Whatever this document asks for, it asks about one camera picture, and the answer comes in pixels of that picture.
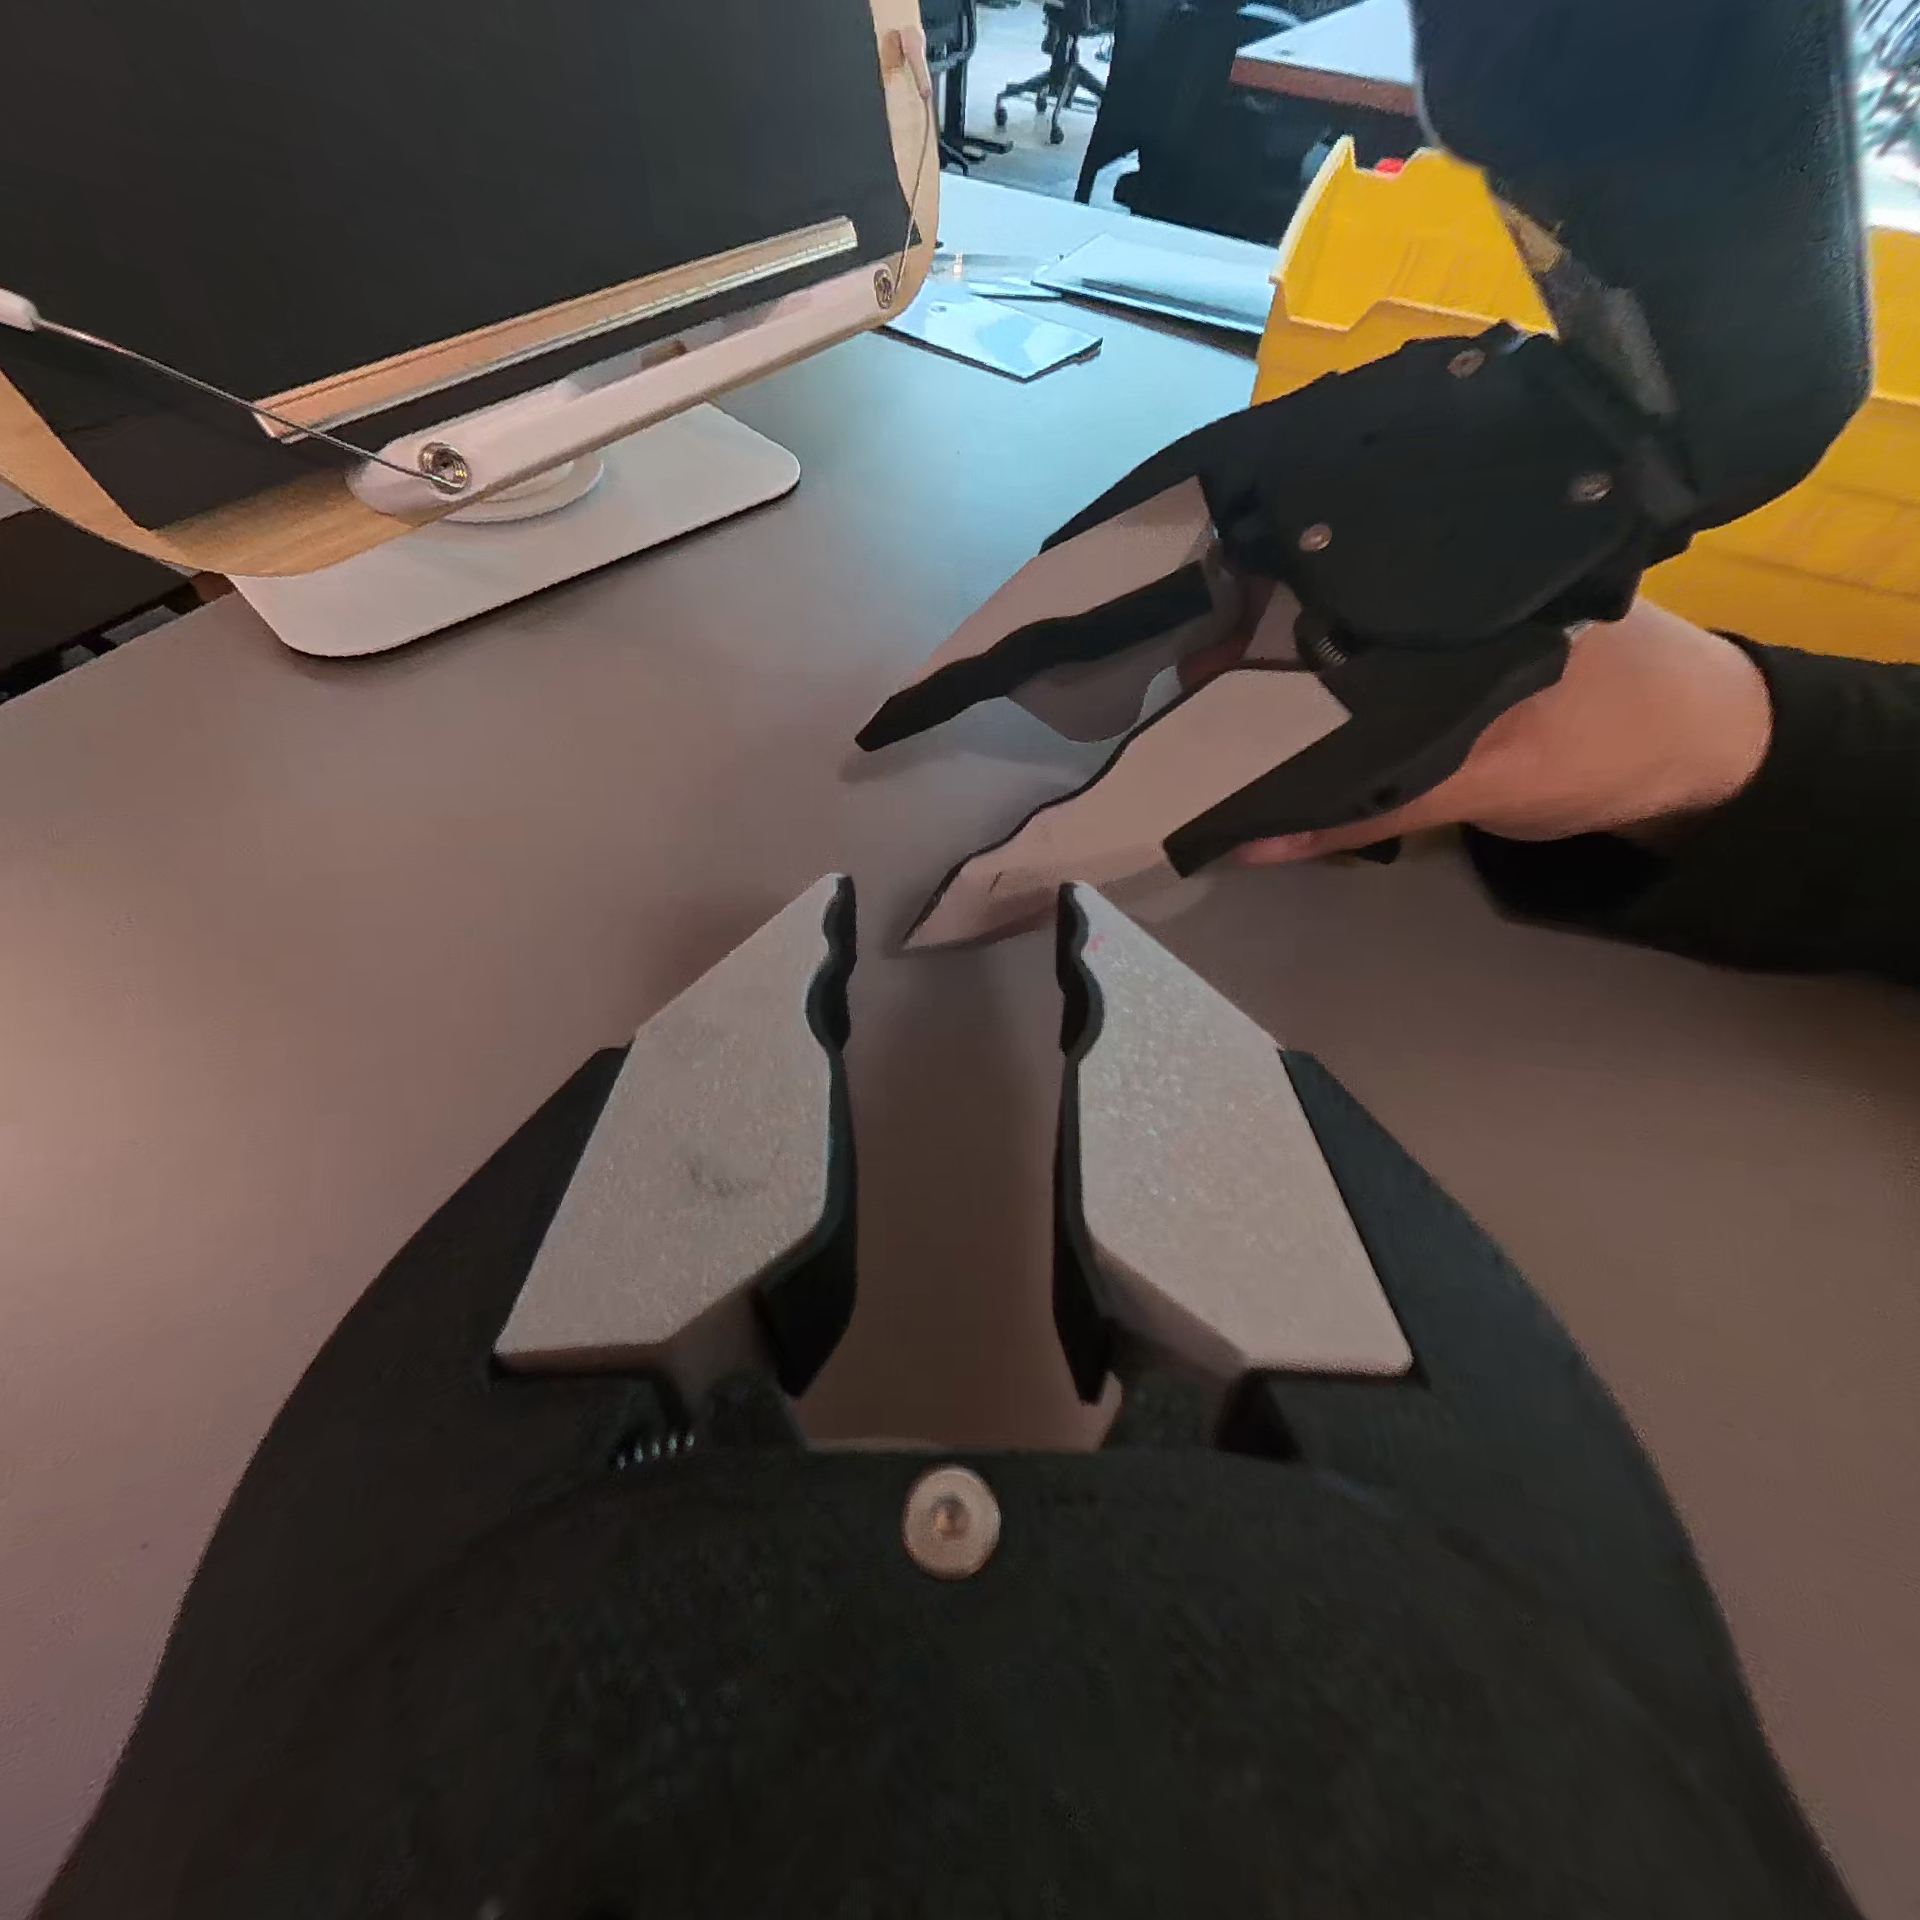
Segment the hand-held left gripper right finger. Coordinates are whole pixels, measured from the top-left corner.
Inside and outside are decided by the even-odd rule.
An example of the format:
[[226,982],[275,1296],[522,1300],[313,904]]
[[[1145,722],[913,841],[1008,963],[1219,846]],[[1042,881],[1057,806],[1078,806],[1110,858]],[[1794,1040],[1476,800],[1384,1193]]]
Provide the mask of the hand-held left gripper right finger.
[[1073,1387],[1402,1380],[1414,1348],[1283,1046],[1084,882],[1059,893],[1051,1316]]

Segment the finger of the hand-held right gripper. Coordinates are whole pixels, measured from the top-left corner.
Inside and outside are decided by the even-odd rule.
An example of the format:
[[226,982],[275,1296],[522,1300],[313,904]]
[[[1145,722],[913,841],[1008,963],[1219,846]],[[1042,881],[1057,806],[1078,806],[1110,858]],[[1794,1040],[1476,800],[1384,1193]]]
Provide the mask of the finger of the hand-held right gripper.
[[905,954],[990,944],[1051,915],[1087,882],[1123,906],[1182,882],[1169,843],[1182,828],[1348,722],[1303,669],[1235,668],[1129,733],[1075,790],[968,854],[902,939]]
[[990,594],[855,733],[882,752],[995,701],[1097,745],[1154,678],[1223,638],[1223,561],[1199,485],[1073,536]]

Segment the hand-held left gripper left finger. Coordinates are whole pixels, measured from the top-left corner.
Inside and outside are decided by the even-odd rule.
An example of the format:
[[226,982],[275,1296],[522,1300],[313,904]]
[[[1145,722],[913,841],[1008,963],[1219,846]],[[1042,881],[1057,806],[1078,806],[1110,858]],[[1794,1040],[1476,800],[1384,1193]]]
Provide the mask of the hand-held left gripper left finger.
[[857,889],[818,878],[647,1017],[496,1338],[520,1377],[748,1369],[801,1400],[857,1300]]

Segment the person's right forearm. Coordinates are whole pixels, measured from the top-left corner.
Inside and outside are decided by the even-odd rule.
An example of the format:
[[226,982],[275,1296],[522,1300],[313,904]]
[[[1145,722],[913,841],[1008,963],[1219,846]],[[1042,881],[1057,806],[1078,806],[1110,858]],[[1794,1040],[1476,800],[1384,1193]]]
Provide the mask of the person's right forearm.
[[1729,802],[1657,846],[1463,829],[1502,913],[1703,964],[1918,982],[1918,668],[1726,635],[1771,733]]

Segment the person's right hand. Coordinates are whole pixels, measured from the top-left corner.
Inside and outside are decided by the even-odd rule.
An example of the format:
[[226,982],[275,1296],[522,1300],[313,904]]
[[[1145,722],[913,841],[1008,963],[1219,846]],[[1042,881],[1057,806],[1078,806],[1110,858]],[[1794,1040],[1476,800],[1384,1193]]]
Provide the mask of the person's right hand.
[[1283,866],[1455,828],[1523,843],[1656,835],[1743,793],[1770,741],[1754,659],[1640,597],[1620,619],[1580,629],[1562,678],[1502,713],[1441,786],[1374,822],[1265,838],[1236,861]]

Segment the yellow plastic bin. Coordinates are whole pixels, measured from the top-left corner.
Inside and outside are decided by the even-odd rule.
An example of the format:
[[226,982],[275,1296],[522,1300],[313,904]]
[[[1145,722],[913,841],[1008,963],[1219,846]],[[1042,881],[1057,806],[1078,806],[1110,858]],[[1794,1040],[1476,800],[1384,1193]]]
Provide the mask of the yellow plastic bin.
[[[1644,579],[1698,629],[1806,653],[1918,660],[1918,214],[1868,178],[1875,388],[1790,493]],[[1342,138],[1272,272],[1254,401],[1295,394],[1414,340],[1547,329],[1490,190],[1436,154],[1362,168]]]

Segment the black office chair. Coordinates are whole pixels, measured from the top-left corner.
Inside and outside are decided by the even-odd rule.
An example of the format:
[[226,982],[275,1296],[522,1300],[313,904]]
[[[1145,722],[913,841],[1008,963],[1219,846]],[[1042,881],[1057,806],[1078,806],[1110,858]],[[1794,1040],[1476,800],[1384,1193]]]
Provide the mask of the black office chair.
[[1110,96],[1110,67],[1119,29],[1119,2],[1042,2],[1042,69],[1024,81],[1008,81],[993,101],[993,131],[1006,132],[1014,106],[1030,104],[1044,145],[1067,141],[1073,112],[1097,112]]
[[919,2],[919,19],[939,109],[942,168],[970,176],[985,158],[1011,150],[1008,141],[970,136],[970,70],[978,46],[978,4]]
[[1075,196],[1135,156],[1114,187],[1136,218],[1278,244],[1342,138],[1362,165],[1404,161],[1424,145],[1416,116],[1305,101],[1232,83],[1232,62],[1283,26],[1342,11],[1342,2],[1119,2],[1112,75]]

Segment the white board stand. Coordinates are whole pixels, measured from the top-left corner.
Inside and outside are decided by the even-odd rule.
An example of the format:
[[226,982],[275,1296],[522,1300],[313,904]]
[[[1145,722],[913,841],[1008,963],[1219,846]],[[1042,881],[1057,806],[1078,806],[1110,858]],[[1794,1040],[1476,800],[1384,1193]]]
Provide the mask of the white board stand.
[[232,586],[290,652],[369,659],[772,506],[801,458],[718,395],[890,320],[913,272],[854,267],[395,440],[351,480],[393,538]]

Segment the black wood-framed board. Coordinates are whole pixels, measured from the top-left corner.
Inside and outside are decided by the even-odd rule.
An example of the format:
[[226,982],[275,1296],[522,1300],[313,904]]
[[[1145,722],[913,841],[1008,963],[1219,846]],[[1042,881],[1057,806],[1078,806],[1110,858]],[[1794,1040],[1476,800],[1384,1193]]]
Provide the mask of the black wood-framed board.
[[918,4],[4,4],[4,485],[356,561],[876,329],[939,233]]

